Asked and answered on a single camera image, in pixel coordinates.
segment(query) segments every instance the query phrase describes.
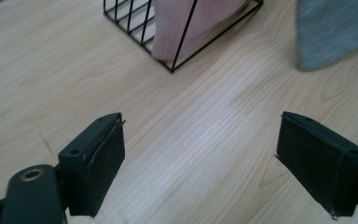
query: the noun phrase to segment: light wood surface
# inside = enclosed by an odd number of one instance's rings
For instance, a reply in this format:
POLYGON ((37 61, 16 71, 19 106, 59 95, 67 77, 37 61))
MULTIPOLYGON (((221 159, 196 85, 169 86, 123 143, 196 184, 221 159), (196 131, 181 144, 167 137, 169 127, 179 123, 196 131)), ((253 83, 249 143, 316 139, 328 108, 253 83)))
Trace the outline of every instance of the light wood surface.
MULTIPOLYGON (((94 218, 70 223, 336 223, 275 158, 281 113, 358 145, 358 51, 296 68, 295 0, 266 0, 169 74, 102 1, 0 4, 0 199, 7 181, 122 112, 126 160, 94 218)), ((358 223, 342 217, 338 223, 358 223)))

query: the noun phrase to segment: wire grid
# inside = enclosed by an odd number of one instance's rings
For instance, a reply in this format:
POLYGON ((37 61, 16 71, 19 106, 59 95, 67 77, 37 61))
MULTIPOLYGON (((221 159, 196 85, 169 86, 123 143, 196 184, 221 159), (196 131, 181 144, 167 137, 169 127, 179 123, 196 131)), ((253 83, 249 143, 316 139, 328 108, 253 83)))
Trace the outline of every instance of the wire grid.
MULTIPOLYGON (((175 57, 171 63, 163 62, 155 59, 162 64, 171 73, 174 73, 176 69, 183 66, 190 61, 193 57, 211 45, 217 38, 225 34, 232 27, 243 21, 245 18, 250 17, 256 13, 264 4, 264 0, 252 0, 256 2, 256 5, 252 7, 245 14, 237 18, 227 28, 218 33, 215 37, 209 40, 206 44, 199 47, 189 56, 186 56, 182 61, 179 60, 179 54, 186 38, 188 26, 193 17, 194 9, 196 8, 198 0, 194 0, 190 9, 186 26, 183 31, 181 40, 179 42, 178 49, 175 53, 175 57)), ((107 19, 114 23, 120 30, 127 34, 135 43, 137 43, 142 49, 151 55, 151 48, 153 45, 154 35, 156 33, 155 24, 155 12, 152 6, 152 0, 112 0, 110 2, 112 6, 108 6, 108 2, 103 0, 103 14, 107 19)))

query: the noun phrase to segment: gray cloth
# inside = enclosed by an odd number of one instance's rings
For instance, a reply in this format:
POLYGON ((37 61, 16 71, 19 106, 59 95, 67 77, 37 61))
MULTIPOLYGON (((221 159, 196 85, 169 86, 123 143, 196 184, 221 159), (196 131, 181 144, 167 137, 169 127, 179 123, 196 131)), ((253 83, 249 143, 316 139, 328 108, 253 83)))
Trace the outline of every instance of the gray cloth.
POLYGON ((299 68, 329 65, 358 48, 358 0, 298 0, 299 68))

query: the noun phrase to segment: pink fabric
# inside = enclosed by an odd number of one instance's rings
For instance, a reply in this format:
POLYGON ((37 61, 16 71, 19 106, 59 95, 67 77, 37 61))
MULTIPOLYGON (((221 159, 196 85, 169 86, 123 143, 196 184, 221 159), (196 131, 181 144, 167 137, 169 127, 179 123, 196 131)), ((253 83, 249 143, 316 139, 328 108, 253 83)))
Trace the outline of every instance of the pink fabric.
MULTIPOLYGON (((153 57, 170 62, 178 50, 194 0, 154 0, 156 35, 153 57)), ((248 4, 249 0, 199 0, 188 27, 180 55, 197 45, 221 21, 248 4)))

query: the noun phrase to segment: screw hole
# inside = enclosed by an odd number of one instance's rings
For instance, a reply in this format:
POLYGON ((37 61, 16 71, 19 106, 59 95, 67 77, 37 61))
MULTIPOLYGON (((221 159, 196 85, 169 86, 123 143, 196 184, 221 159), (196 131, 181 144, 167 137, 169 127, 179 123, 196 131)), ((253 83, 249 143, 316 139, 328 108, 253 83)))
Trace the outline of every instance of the screw hole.
POLYGON ((351 153, 352 155, 358 155, 358 151, 356 151, 356 150, 354 150, 354 149, 351 149, 351 150, 350 150, 350 153, 351 153))
POLYGON ((22 181, 35 180, 35 179, 39 178, 41 175, 43 175, 44 173, 45 173, 45 171, 42 169, 33 169, 33 170, 30 170, 30 171, 24 173, 20 177, 20 180, 22 180, 22 181))
POLYGON ((76 155, 76 154, 78 154, 80 151, 78 150, 78 149, 72 149, 71 150, 71 154, 72 155, 76 155))

